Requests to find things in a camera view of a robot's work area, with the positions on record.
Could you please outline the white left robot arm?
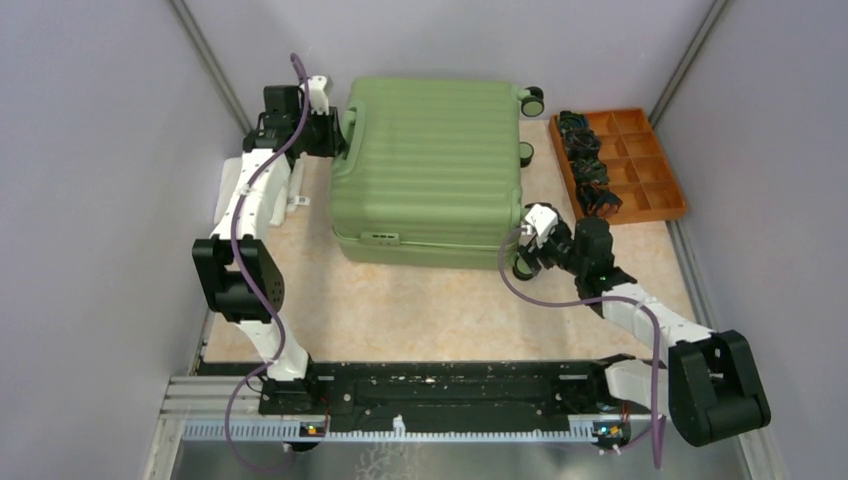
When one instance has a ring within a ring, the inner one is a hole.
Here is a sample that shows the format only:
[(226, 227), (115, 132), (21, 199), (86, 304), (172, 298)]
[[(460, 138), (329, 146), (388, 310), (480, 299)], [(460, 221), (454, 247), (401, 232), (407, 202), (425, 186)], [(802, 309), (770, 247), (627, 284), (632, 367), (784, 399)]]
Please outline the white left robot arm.
[(255, 376), (262, 382), (265, 414), (308, 413), (321, 397), (310, 355), (288, 331), (284, 277), (264, 239), (285, 212), (298, 159), (334, 157), (345, 145), (330, 91), (327, 76), (264, 89), (265, 109), (243, 139), (223, 216), (209, 237), (192, 246), (209, 308), (235, 325), (262, 360)]

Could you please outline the green suitcase blue lining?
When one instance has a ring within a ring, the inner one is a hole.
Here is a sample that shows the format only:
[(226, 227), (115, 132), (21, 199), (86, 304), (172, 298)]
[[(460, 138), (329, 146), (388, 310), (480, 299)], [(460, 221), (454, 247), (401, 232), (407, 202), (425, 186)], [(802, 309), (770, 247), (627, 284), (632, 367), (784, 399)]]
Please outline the green suitcase blue lining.
[(521, 95), (507, 81), (369, 76), (350, 89), (328, 212), (359, 263), (493, 270), (522, 215)]

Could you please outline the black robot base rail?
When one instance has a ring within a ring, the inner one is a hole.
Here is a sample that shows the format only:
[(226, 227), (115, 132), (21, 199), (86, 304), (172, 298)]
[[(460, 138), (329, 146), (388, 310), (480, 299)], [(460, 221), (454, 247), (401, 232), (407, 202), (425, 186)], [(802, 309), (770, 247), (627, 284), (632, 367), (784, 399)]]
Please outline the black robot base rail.
[(262, 382), (263, 415), (327, 416), (333, 433), (565, 432), (579, 415), (621, 417), (592, 361), (312, 362), (305, 378)]

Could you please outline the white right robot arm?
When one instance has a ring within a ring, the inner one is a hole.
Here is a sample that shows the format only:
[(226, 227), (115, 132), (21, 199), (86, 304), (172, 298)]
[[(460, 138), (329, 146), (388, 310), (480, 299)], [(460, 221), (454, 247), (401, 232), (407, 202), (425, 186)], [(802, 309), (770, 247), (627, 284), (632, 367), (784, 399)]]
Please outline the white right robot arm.
[(587, 217), (569, 226), (547, 203), (526, 206), (504, 240), (498, 262), (514, 260), (513, 274), (528, 281), (559, 269), (574, 280), (577, 297), (544, 301), (505, 286), (545, 308), (586, 306), (651, 350), (647, 361), (627, 354), (600, 364), (586, 385), (589, 404), (612, 412), (624, 401), (647, 407), (653, 426), (668, 420), (690, 445), (700, 447), (767, 427), (772, 410), (747, 338), (717, 331), (664, 305), (616, 263), (609, 224)]

